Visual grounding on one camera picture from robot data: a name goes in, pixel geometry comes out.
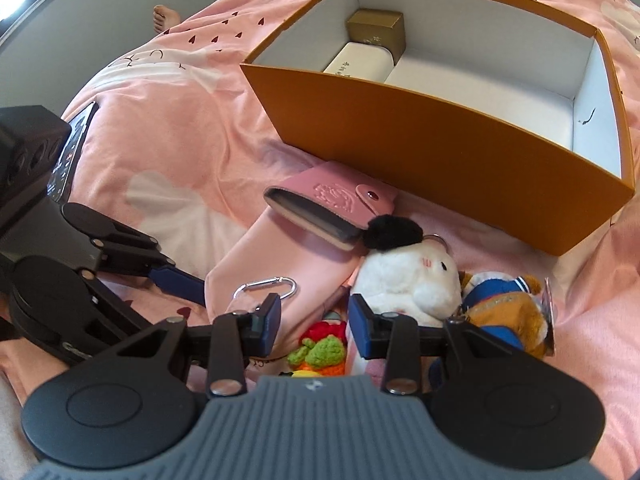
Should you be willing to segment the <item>white plush with black pompom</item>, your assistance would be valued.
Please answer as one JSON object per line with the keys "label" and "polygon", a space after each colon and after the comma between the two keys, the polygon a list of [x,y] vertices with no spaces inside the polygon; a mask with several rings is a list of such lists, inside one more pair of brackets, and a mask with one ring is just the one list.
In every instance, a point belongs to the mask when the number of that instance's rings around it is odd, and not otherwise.
{"label": "white plush with black pompom", "polygon": [[440,327],[461,304],[461,278],[446,240],[413,220],[384,214],[363,232],[368,253],[350,286],[376,314],[399,313]]}

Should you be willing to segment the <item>crocheted orange red green toy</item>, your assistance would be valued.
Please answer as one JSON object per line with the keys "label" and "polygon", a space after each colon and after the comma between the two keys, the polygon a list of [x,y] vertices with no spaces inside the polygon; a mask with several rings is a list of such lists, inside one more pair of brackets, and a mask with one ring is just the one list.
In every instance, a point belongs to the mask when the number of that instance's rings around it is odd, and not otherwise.
{"label": "crocheted orange red green toy", "polygon": [[298,338],[297,348],[288,354],[292,376],[343,376],[347,358],[347,324],[335,311],[314,322]]}

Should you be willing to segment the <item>pink mini backpack pouch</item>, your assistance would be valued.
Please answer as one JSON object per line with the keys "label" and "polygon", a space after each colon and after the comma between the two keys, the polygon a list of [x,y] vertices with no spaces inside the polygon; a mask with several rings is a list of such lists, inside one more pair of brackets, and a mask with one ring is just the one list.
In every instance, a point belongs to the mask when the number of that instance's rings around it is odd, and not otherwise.
{"label": "pink mini backpack pouch", "polygon": [[209,318],[233,308],[250,310],[266,292],[250,290],[252,298],[233,300],[242,285],[270,278],[290,278],[293,296],[281,301],[282,313],[271,359],[282,358],[297,347],[299,336],[332,307],[343,285],[360,263],[359,249],[341,250],[316,234],[294,226],[280,214],[266,209],[205,280],[205,304]]}

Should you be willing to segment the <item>brown plush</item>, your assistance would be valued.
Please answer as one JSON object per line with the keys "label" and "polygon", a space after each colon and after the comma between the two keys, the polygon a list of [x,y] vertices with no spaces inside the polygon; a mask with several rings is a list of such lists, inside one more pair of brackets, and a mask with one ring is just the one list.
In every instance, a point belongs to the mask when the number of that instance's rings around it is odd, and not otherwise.
{"label": "brown plush", "polygon": [[538,359],[555,355],[554,305],[548,278],[497,271],[461,273],[459,312]]}

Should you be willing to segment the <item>gold cardboard box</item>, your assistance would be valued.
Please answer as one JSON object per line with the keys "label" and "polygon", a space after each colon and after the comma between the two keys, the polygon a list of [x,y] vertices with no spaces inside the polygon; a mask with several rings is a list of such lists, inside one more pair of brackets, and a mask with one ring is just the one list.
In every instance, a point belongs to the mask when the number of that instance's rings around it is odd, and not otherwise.
{"label": "gold cardboard box", "polygon": [[349,40],[382,47],[397,64],[406,50],[404,14],[397,11],[359,9],[346,21]]}

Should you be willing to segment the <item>smartphone on bed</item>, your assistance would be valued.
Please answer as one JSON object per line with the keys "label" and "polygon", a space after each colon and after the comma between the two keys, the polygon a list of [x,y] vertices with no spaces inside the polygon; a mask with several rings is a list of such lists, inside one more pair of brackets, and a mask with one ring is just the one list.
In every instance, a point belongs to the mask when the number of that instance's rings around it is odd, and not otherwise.
{"label": "smartphone on bed", "polygon": [[87,133],[93,116],[99,109],[99,104],[92,101],[87,104],[74,117],[70,118],[70,135],[68,136],[64,148],[58,161],[52,169],[52,174],[48,182],[48,195],[55,203],[64,204],[70,198],[74,174],[80,159],[81,150],[84,146]]}

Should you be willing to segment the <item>silver carabiner clip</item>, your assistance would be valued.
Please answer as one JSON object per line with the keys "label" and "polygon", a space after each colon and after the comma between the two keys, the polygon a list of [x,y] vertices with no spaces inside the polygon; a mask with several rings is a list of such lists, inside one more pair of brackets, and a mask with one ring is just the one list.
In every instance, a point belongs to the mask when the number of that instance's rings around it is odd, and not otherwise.
{"label": "silver carabiner clip", "polygon": [[236,299],[241,294],[246,294],[252,290],[266,290],[274,289],[277,287],[288,286],[286,292],[279,294],[281,300],[288,299],[296,294],[298,291],[298,284],[292,278],[288,276],[273,276],[272,278],[265,278],[264,280],[252,281],[241,284],[232,294],[232,298]]}

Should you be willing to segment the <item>pink printed bed duvet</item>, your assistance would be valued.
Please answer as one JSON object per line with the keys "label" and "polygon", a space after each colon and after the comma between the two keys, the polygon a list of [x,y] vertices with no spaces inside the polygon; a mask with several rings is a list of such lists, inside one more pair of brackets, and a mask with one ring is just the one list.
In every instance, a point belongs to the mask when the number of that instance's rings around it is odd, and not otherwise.
{"label": "pink printed bed duvet", "polygon": [[[100,70],[66,115],[99,105],[72,197],[155,236],[184,270],[212,273],[253,243],[264,188],[314,162],[283,144],[240,65],[309,0],[217,0]],[[448,240],[458,266],[551,278],[554,364],[600,396],[593,463],[608,478],[639,467],[639,204],[629,202],[560,258],[411,195],[398,209]]]}

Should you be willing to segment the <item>orange cardboard storage box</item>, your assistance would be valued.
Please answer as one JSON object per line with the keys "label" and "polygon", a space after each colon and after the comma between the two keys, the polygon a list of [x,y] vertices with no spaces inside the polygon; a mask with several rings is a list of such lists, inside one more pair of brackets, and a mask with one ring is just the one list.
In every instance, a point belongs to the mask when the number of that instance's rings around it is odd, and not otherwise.
{"label": "orange cardboard storage box", "polygon": [[[328,72],[359,10],[404,17],[384,82]],[[242,70],[286,144],[551,255],[634,197],[602,32],[535,0],[310,0]]]}

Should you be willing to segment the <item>person's bare foot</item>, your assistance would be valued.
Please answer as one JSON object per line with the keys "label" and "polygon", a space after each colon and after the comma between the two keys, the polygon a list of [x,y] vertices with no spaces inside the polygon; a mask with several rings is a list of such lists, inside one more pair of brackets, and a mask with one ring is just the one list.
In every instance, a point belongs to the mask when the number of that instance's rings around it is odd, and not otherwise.
{"label": "person's bare foot", "polygon": [[180,14],[168,6],[163,4],[157,4],[152,11],[152,21],[154,32],[157,34],[163,34],[167,32],[171,27],[175,27],[182,22]]}

